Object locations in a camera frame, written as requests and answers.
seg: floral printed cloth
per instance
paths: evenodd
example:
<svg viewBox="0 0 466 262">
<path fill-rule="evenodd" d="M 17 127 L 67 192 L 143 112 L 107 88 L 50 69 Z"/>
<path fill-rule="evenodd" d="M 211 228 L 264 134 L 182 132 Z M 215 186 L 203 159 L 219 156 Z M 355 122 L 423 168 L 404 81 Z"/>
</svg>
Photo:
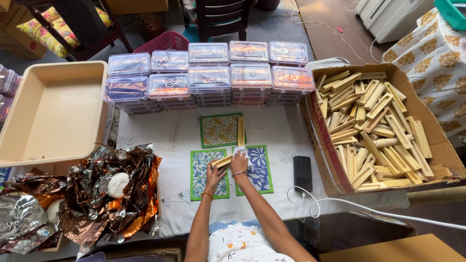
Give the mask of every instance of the floral printed cloth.
<svg viewBox="0 0 466 262">
<path fill-rule="evenodd" d="M 408 76 L 415 92 L 437 117 L 453 147 L 466 145 L 466 31 L 455 31 L 436 8 L 383 55 Z"/>
<path fill-rule="evenodd" d="M 226 149 L 191 151 L 191 201 L 201 200 L 201 193 L 206 188 L 207 163 L 224 157 Z M 230 198 L 228 173 L 217 184 L 213 198 Z"/>
<path fill-rule="evenodd" d="M 238 117 L 241 113 L 200 117 L 202 148 L 238 144 Z"/>
<path fill-rule="evenodd" d="M 247 169 L 247 179 L 254 185 L 255 189 L 261 194 L 273 193 L 272 177 L 270 176 L 269 161 L 267 155 L 267 146 L 252 145 L 247 146 L 249 160 L 253 166 Z M 243 191 L 235 184 L 236 195 L 244 196 Z"/>
<path fill-rule="evenodd" d="M 102 10 L 96 7 L 96 11 L 99 13 L 100 19 L 103 24 L 109 27 L 112 22 L 109 16 Z M 47 11 L 42 13 L 42 16 L 51 24 L 53 28 L 68 42 L 72 47 L 79 46 L 80 42 L 76 38 L 75 34 L 69 29 L 69 26 L 63 21 L 60 15 L 57 13 L 55 8 L 51 7 Z M 57 56 L 65 58 L 68 56 L 68 51 L 65 47 L 60 44 L 36 19 L 32 19 L 24 24 L 16 26 L 22 32 L 26 33 L 30 37 L 36 39 L 41 44 L 46 46 Z"/>
<path fill-rule="evenodd" d="M 209 237 L 208 262 L 293 262 L 275 252 L 262 228 L 241 223 L 217 230 Z"/>
</svg>

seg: teal container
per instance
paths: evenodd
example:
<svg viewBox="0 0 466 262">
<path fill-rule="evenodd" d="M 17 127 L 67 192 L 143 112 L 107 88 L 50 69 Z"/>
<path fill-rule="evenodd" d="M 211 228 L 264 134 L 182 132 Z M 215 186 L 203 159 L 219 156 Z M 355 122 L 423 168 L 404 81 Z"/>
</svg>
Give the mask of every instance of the teal container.
<svg viewBox="0 0 466 262">
<path fill-rule="evenodd" d="M 466 0 L 435 0 L 439 13 L 455 30 L 466 30 L 466 17 L 454 6 L 454 3 L 466 3 Z"/>
</svg>

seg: chair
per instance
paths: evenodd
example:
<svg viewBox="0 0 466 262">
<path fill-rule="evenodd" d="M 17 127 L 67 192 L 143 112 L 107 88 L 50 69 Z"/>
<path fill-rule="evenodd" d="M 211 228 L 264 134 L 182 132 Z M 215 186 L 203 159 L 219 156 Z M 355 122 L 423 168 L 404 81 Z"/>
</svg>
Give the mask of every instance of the chair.
<svg viewBox="0 0 466 262">
<path fill-rule="evenodd" d="M 126 36 L 123 33 L 117 18 L 113 14 L 106 0 L 100 0 L 102 7 L 113 22 L 106 28 L 100 19 L 92 0 L 14 0 L 16 4 L 26 6 L 31 15 L 66 49 L 68 57 L 72 61 L 87 61 L 108 45 L 114 46 L 116 39 L 120 38 L 128 53 L 132 53 Z M 51 4 L 63 18 L 71 31 L 79 40 L 80 45 L 73 48 L 51 24 L 34 9 L 37 6 Z"/>
<path fill-rule="evenodd" d="M 246 41 L 247 19 L 252 0 L 179 0 L 185 28 L 189 17 L 197 25 L 200 42 L 211 36 L 238 32 L 240 41 Z"/>
</svg>

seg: black phone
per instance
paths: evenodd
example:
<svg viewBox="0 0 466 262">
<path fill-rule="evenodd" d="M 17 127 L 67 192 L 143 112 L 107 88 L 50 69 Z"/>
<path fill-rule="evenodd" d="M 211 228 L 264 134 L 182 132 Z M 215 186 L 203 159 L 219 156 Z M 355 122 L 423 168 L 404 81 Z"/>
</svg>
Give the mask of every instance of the black phone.
<svg viewBox="0 0 466 262">
<path fill-rule="evenodd" d="M 295 186 L 300 186 L 308 192 L 312 192 L 311 158 L 295 156 L 293 164 L 295 166 Z M 295 187 L 295 191 L 303 192 L 297 187 Z"/>
</svg>

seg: beige plastic tray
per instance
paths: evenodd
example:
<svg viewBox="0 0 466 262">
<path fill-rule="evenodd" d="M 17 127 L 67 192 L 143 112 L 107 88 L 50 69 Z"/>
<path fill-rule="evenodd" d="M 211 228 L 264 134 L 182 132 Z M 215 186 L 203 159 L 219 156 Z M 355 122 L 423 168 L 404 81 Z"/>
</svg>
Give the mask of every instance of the beige plastic tray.
<svg viewBox="0 0 466 262">
<path fill-rule="evenodd" d="M 91 61 L 26 69 L 0 134 L 0 167 L 87 158 L 105 129 L 107 66 Z"/>
</svg>

